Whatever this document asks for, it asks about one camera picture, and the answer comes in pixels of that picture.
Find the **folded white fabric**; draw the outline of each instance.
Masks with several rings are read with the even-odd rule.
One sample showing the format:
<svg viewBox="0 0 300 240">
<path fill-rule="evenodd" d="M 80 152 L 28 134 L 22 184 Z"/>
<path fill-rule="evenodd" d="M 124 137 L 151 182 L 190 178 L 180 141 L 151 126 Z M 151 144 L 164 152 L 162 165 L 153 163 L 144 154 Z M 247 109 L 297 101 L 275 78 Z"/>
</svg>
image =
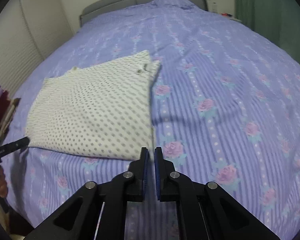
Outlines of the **folded white fabric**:
<svg viewBox="0 0 300 240">
<path fill-rule="evenodd" d="M 27 118 L 29 146 L 138 159 L 153 145 L 149 99 L 159 66 L 145 50 L 45 79 Z"/>
</svg>

